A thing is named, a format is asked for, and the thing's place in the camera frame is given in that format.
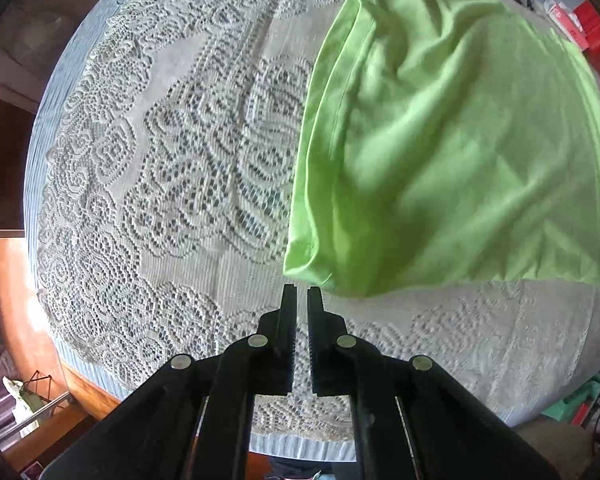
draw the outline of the metal pin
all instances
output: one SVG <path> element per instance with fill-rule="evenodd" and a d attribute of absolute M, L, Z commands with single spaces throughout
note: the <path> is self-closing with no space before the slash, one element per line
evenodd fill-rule
<path fill-rule="evenodd" d="M 353 348 L 356 343 L 356 338 L 349 334 L 341 335 L 336 339 L 336 345 L 338 345 L 340 348 Z"/>
<path fill-rule="evenodd" d="M 252 348 L 262 348 L 269 342 L 267 336 L 262 334 L 253 334 L 248 340 L 249 346 Z"/>
<path fill-rule="evenodd" d="M 426 372 L 427 370 L 431 370 L 431 368 L 433 368 L 433 361 L 429 359 L 426 355 L 419 355 L 417 357 L 414 357 L 411 364 L 413 364 L 413 367 L 416 370 L 420 370 L 421 372 Z"/>
<path fill-rule="evenodd" d="M 171 368 L 174 368 L 175 370 L 184 370 L 185 368 L 189 368 L 189 366 L 191 366 L 191 357 L 188 355 L 176 355 L 176 357 L 171 360 Z"/>

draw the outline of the metal bar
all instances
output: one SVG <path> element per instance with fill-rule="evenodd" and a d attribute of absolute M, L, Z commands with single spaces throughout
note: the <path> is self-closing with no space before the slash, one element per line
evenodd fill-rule
<path fill-rule="evenodd" d="M 2 430 L 0 432 L 0 443 L 4 440 L 7 440 L 8 438 L 11 438 L 13 435 L 15 435 L 17 432 L 19 432 L 22 428 L 26 428 L 29 424 L 38 420 L 40 418 L 40 415 L 43 415 L 43 413 L 46 413 L 49 410 L 54 409 L 58 404 L 61 404 L 65 400 L 68 400 L 69 402 L 71 402 L 72 399 L 73 399 L 73 397 L 71 396 L 71 393 L 69 393 L 69 392 L 65 392 L 61 396 L 56 397 L 50 403 L 42 406 L 42 408 L 40 408 L 35 413 L 33 413 L 33 415 L 28 416 L 22 422 L 19 422 L 19 423 L 15 424 L 14 426 L 11 426 L 10 428 L 7 428 L 6 430 Z"/>

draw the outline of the light green fabric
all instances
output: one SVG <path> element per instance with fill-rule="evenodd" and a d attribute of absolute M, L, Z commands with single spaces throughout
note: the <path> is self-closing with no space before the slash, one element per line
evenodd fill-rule
<path fill-rule="evenodd" d="M 600 96 L 498 0 L 346 0 L 306 101 L 285 274 L 337 294 L 600 285 Z"/>

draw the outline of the lace tablecloth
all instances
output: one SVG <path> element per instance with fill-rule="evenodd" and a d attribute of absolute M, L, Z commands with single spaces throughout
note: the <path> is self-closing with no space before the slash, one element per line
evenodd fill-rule
<path fill-rule="evenodd" d="M 26 182 L 39 298 L 55 335 L 127 388 L 176 352 L 218 354 L 278 306 L 304 94 L 342 1 L 120 1 L 46 162 L 39 115 Z M 63 70 L 61 60 L 54 77 Z M 588 285 L 485 283 L 326 306 L 385 354 L 431 355 L 509 424 L 600 365 L 600 290 Z M 301 313 L 294 393 L 257 399 L 251 447 L 351 458 L 348 403 L 312 396 L 307 346 Z M 263 434 L 286 444 L 264 448 Z M 308 457 L 316 441 L 330 444 Z"/>

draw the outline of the lace pattern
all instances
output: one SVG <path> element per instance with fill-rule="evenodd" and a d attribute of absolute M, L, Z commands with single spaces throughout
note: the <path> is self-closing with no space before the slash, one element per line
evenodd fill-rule
<path fill-rule="evenodd" d="M 259 269 L 282 268 L 302 105 L 324 35 L 310 28 L 315 44 L 296 51 L 272 48 L 269 36 L 289 20 L 291 28 L 299 17 L 320 20 L 342 1 L 127 0 L 109 20 L 47 155 L 38 219 L 40 302 L 83 359 L 133 388 L 176 352 L 218 354 L 277 307 L 245 300 L 227 309 L 216 282 L 203 291 L 177 280 L 174 269 L 217 253 L 231 270 L 247 262 L 244 281 L 267 287 Z M 200 46 L 190 65 L 136 121 L 162 75 L 156 60 L 189 40 Z M 160 272 L 146 272 L 151 259 L 163 263 Z M 409 293 L 398 298 L 393 320 L 376 319 L 388 300 L 359 314 L 337 298 L 326 301 L 352 333 L 392 356 L 430 354 L 503 413 L 574 373 L 577 360 L 543 367 L 538 341 L 580 348 L 586 338 L 590 288 L 574 286 L 583 296 L 571 318 L 539 323 L 541 289 L 495 283 Z M 302 323 L 297 352 L 293 394 L 258 398 L 253 431 L 352 438 L 347 401 L 311 394 Z M 525 353 L 534 365 L 507 368 Z M 525 381 L 532 386 L 520 386 Z"/>

